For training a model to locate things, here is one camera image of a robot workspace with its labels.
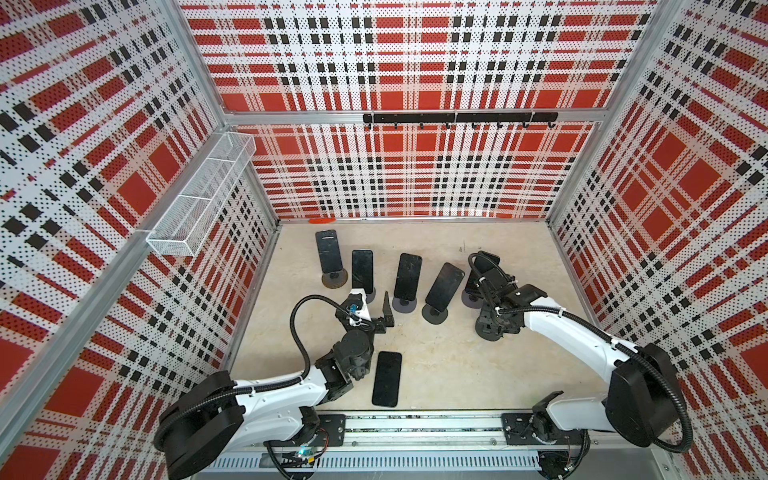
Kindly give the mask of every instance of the perforated panel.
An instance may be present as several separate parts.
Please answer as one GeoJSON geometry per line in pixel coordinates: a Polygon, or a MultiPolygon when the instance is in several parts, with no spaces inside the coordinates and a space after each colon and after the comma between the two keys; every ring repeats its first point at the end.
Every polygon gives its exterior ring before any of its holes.
{"type": "Polygon", "coordinates": [[[0,8],[4,396],[212,125],[155,3],[0,8]]]}
{"type": "Polygon", "coordinates": [[[231,111],[602,107],[657,4],[179,3],[231,111]]]}
{"type": "Polygon", "coordinates": [[[670,353],[694,478],[765,478],[768,5],[688,2],[556,225],[601,325],[670,353]]]}
{"type": "Polygon", "coordinates": [[[543,218],[591,124],[306,125],[253,133],[277,215],[543,218]]]}
{"type": "Polygon", "coordinates": [[[268,236],[241,179],[200,254],[151,254],[0,478],[165,478],[157,417],[226,359],[268,236]]]}

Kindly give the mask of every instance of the metal bracket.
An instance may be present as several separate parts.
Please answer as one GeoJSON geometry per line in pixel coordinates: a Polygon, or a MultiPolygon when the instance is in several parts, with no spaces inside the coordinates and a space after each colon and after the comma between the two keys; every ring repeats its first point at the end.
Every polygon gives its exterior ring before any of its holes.
{"type": "MultiPolygon", "coordinates": [[[[502,428],[507,445],[530,445],[536,441],[531,437],[532,413],[502,413],[502,428]]],[[[558,439],[553,445],[571,445],[578,447],[581,445],[581,432],[570,430],[562,438],[558,439]]]]}
{"type": "MultiPolygon", "coordinates": [[[[340,447],[344,444],[344,432],[346,429],[346,415],[335,413],[321,413],[320,428],[328,432],[328,446],[340,447]]],[[[271,442],[273,447],[292,447],[291,442],[271,442]]],[[[322,447],[326,444],[324,435],[315,435],[312,440],[307,442],[310,447],[322,447]]]]}

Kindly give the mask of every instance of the wire mesh basket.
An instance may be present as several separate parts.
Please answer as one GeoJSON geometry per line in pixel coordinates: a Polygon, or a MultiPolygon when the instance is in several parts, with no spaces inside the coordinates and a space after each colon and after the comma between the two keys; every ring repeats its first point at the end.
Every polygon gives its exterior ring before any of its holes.
{"type": "Polygon", "coordinates": [[[160,255],[196,256],[255,151],[251,135],[222,135],[150,233],[152,249],[160,255]]]}

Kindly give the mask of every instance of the wire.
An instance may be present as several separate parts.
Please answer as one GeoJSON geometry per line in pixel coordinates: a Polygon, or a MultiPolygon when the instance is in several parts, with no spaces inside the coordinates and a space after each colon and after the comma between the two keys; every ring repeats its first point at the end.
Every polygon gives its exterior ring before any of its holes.
{"type": "MultiPolygon", "coordinates": [[[[587,456],[587,454],[589,453],[590,444],[591,443],[589,439],[589,431],[587,429],[581,430],[581,450],[579,450],[578,455],[576,455],[576,459],[574,460],[574,464],[571,467],[571,469],[562,475],[558,475],[556,477],[558,480],[565,480],[566,478],[570,477],[573,474],[573,472],[576,472],[576,469],[578,468],[578,466],[581,465],[581,461],[584,460],[584,457],[587,456]]],[[[565,467],[568,467],[568,463],[570,462],[570,460],[571,460],[571,439],[568,438],[568,460],[565,463],[565,467]]],[[[539,470],[538,473],[539,475],[546,478],[547,480],[554,480],[554,479],[550,479],[549,476],[547,476],[547,474],[543,470],[539,470]]]]}
{"type": "Polygon", "coordinates": [[[483,255],[482,253],[472,253],[467,257],[467,262],[469,263],[469,268],[472,269],[472,272],[477,275],[478,280],[482,278],[483,274],[478,270],[478,267],[475,265],[475,262],[473,261],[475,257],[480,257],[484,260],[487,260],[491,265],[493,265],[493,268],[495,268],[504,278],[507,278],[507,273],[502,270],[502,268],[496,264],[491,258],[483,255]]]}
{"type": "Polygon", "coordinates": [[[323,446],[323,450],[320,451],[320,453],[318,453],[317,455],[314,455],[313,458],[310,460],[310,462],[314,462],[315,460],[323,456],[323,453],[325,453],[326,450],[328,449],[328,441],[330,440],[330,435],[328,435],[328,432],[326,432],[326,430],[323,427],[318,427],[317,429],[326,434],[326,444],[323,446]]]}
{"type": "MultiPolygon", "coordinates": [[[[326,436],[326,443],[323,446],[323,450],[321,450],[320,453],[318,453],[317,455],[314,455],[314,456],[310,457],[309,459],[302,460],[300,462],[288,462],[285,465],[282,462],[278,462],[277,461],[277,455],[275,455],[275,451],[272,448],[272,442],[264,442],[264,446],[266,447],[266,453],[270,456],[270,460],[272,460],[272,463],[275,465],[275,468],[280,473],[280,475],[283,476],[284,479],[286,479],[286,480],[294,480],[293,476],[289,475],[288,472],[286,472],[286,467],[287,468],[297,468],[297,467],[300,467],[301,465],[305,465],[305,464],[308,464],[308,463],[312,464],[318,458],[322,457],[323,453],[325,453],[326,450],[328,450],[328,442],[330,440],[330,435],[328,435],[328,432],[324,428],[319,427],[318,430],[320,430],[326,436]]],[[[306,475],[306,473],[302,472],[302,479],[303,480],[307,480],[312,475],[315,475],[315,472],[309,472],[309,474],[307,476],[304,476],[304,475],[306,475]]]]}
{"type": "MultiPolygon", "coordinates": [[[[266,453],[270,456],[270,460],[272,460],[272,463],[275,465],[275,468],[277,468],[277,471],[280,473],[280,475],[282,475],[286,480],[294,480],[292,475],[288,475],[288,472],[286,472],[282,462],[277,461],[277,455],[275,455],[275,451],[272,450],[272,442],[264,442],[264,446],[266,447],[266,453]]],[[[303,480],[307,480],[312,475],[315,475],[315,472],[312,472],[308,476],[302,478],[303,480]]]]}
{"type": "MultiPolygon", "coordinates": [[[[557,307],[523,306],[520,308],[507,311],[507,313],[528,313],[528,312],[557,313],[558,315],[561,314],[565,318],[573,320],[574,322],[583,326],[585,329],[594,333],[606,343],[611,343],[611,340],[613,339],[613,337],[608,335],[603,330],[592,325],[587,320],[579,316],[576,316],[573,313],[568,312],[566,310],[559,309],[557,307]]],[[[633,351],[629,347],[625,346],[623,343],[616,343],[616,349],[619,352],[622,352],[624,355],[630,357],[632,360],[634,360],[648,375],[650,375],[654,379],[654,381],[661,387],[661,389],[664,390],[664,395],[666,395],[667,398],[672,402],[675,412],[677,413],[677,417],[680,420],[680,429],[683,432],[683,438],[680,440],[680,443],[671,444],[671,443],[665,442],[664,440],[654,439],[653,440],[654,444],[672,453],[685,453],[688,450],[690,450],[690,447],[694,444],[694,428],[691,425],[690,417],[688,416],[685,400],[679,397],[675,393],[675,391],[672,390],[672,385],[670,385],[669,381],[664,377],[664,375],[662,375],[661,372],[659,372],[656,369],[656,367],[651,365],[650,362],[648,362],[645,358],[643,358],[643,356],[641,356],[639,353],[633,351]]]]}
{"type": "Polygon", "coordinates": [[[340,312],[344,313],[347,316],[351,316],[352,314],[349,313],[344,307],[339,305],[338,303],[334,302],[327,296],[323,295],[307,295],[296,304],[296,306],[293,308],[293,311],[290,313],[290,334],[293,337],[293,341],[296,343],[296,346],[299,347],[299,351],[301,352],[301,356],[304,358],[304,371],[301,373],[301,378],[305,379],[307,375],[310,374],[310,367],[312,363],[310,362],[310,355],[306,352],[306,349],[304,348],[304,345],[301,343],[301,340],[299,340],[299,334],[296,333],[296,312],[299,311],[299,307],[301,307],[304,303],[309,302],[310,300],[322,300],[325,303],[328,303],[330,306],[335,307],[340,312]]]}
{"type": "Polygon", "coordinates": [[[290,321],[289,321],[289,327],[290,327],[290,334],[293,337],[293,341],[296,343],[296,346],[299,347],[299,351],[301,352],[301,356],[304,359],[304,370],[301,372],[300,376],[297,376],[292,379],[283,380],[282,382],[277,383],[271,383],[269,385],[259,385],[259,386],[248,386],[248,387],[238,387],[235,389],[228,390],[226,392],[219,393],[214,396],[210,396],[206,398],[205,400],[201,400],[200,402],[196,403],[195,405],[192,405],[185,410],[180,410],[179,412],[174,413],[165,421],[163,421],[160,426],[157,428],[157,431],[154,434],[154,437],[152,439],[152,445],[160,452],[164,450],[164,443],[165,443],[165,436],[168,433],[168,430],[170,430],[171,426],[173,426],[176,422],[179,420],[189,416],[191,413],[197,412],[198,410],[201,410],[208,406],[217,406],[217,403],[220,400],[228,399],[230,397],[238,396],[238,395],[244,395],[247,393],[259,393],[259,392],[269,392],[272,390],[278,390],[283,389],[292,385],[296,385],[297,383],[301,382],[310,374],[310,367],[312,363],[310,362],[310,355],[306,352],[306,349],[304,348],[304,345],[301,343],[301,340],[299,339],[299,334],[296,332],[296,312],[299,311],[299,307],[301,307],[304,303],[310,301],[310,300],[322,300],[325,303],[328,303],[330,306],[333,306],[340,312],[343,312],[347,316],[351,316],[352,314],[344,309],[341,305],[334,302],[327,296],[322,295],[307,295],[294,306],[293,311],[290,313],[290,321]]]}

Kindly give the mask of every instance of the phone screen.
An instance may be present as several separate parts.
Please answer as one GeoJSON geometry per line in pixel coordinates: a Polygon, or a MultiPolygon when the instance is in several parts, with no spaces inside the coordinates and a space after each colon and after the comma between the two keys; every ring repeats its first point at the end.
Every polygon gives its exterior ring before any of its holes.
{"type": "Polygon", "coordinates": [[[454,293],[464,278],[464,271],[450,263],[444,263],[432,288],[427,293],[427,305],[442,312],[448,308],[454,293]]]}
{"type": "Polygon", "coordinates": [[[339,272],[344,269],[341,264],[341,252],[339,251],[339,239],[335,230],[315,232],[317,253],[320,256],[320,268],[323,273],[339,272]]]}
{"type": "Polygon", "coordinates": [[[376,378],[373,380],[373,398],[371,399],[373,405],[397,406],[401,368],[401,353],[379,352],[379,360],[376,362],[376,378]]]}
{"type": "Polygon", "coordinates": [[[400,264],[397,266],[395,281],[395,298],[416,300],[416,289],[419,287],[419,275],[422,272],[422,258],[410,253],[400,254],[400,264]]]}
{"type": "Polygon", "coordinates": [[[352,250],[352,288],[373,293],[373,250],[352,250]]]}

